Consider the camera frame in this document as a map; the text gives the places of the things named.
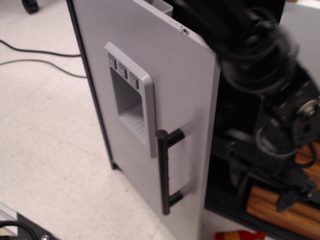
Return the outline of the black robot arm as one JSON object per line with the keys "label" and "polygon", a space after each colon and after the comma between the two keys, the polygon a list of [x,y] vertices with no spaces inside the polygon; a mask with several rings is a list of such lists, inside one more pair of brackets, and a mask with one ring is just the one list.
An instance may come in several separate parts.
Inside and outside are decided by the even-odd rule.
{"label": "black robot arm", "polygon": [[272,11],[241,0],[176,4],[217,54],[219,91],[212,154],[228,161],[233,185],[243,174],[279,185],[284,212],[317,190],[304,173],[317,160],[320,91],[297,59],[298,46]]}

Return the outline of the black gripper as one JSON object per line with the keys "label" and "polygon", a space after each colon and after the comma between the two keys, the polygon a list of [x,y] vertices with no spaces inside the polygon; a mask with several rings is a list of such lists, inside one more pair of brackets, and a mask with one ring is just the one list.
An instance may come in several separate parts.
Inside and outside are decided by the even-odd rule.
{"label": "black gripper", "polygon": [[299,196],[309,196],[318,189],[318,184],[303,169],[312,167],[317,161],[317,153],[312,143],[307,144],[313,158],[306,164],[295,161],[297,151],[289,155],[276,156],[261,152],[258,146],[245,141],[228,141],[224,144],[224,158],[229,164],[232,185],[237,188],[237,199],[242,200],[249,175],[253,175],[270,185],[283,187],[279,195],[276,211],[283,213],[290,209]]}

